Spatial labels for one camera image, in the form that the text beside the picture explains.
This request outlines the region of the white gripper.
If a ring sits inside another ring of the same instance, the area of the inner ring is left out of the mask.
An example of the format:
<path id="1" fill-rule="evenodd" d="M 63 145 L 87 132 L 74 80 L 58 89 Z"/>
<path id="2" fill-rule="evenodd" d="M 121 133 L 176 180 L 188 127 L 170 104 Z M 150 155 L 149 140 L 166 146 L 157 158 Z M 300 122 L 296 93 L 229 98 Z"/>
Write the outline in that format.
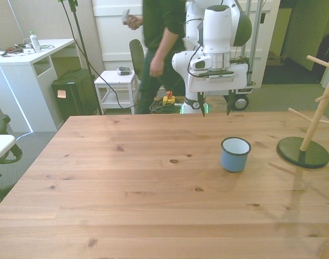
<path id="1" fill-rule="evenodd" d="M 227 69 L 227 71 L 233 72 L 232 74 L 218 74 L 204 77 L 197 77 L 197 75 L 207 72 L 207 70 L 190 71 L 194 74 L 194 76 L 191 74 L 188 75 L 187 89 L 189 92 L 197 92 L 198 103 L 203 116 L 205 116 L 204 92 L 223 90 L 229 90 L 226 114 L 230 114 L 235 101 L 235 90 L 242 89 L 247 86 L 248 67 L 249 66 L 246 63 L 232 64 Z"/>

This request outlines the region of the person's bare hand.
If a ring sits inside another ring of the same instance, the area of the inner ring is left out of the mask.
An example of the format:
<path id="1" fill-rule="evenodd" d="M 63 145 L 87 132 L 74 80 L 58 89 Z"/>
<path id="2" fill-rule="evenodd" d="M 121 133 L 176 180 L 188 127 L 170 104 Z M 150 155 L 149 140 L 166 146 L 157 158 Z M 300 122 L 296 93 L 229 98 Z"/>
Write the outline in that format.
<path id="1" fill-rule="evenodd" d="M 143 25 L 143 16 L 128 15 L 123 24 L 127 25 L 131 30 L 137 30 Z"/>
<path id="2" fill-rule="evenodd" d="M 158 77 L 163 74 L 165 61 L 161 57 L 153 57 L 150 63 L 150 72 L 151 77 Z"/>

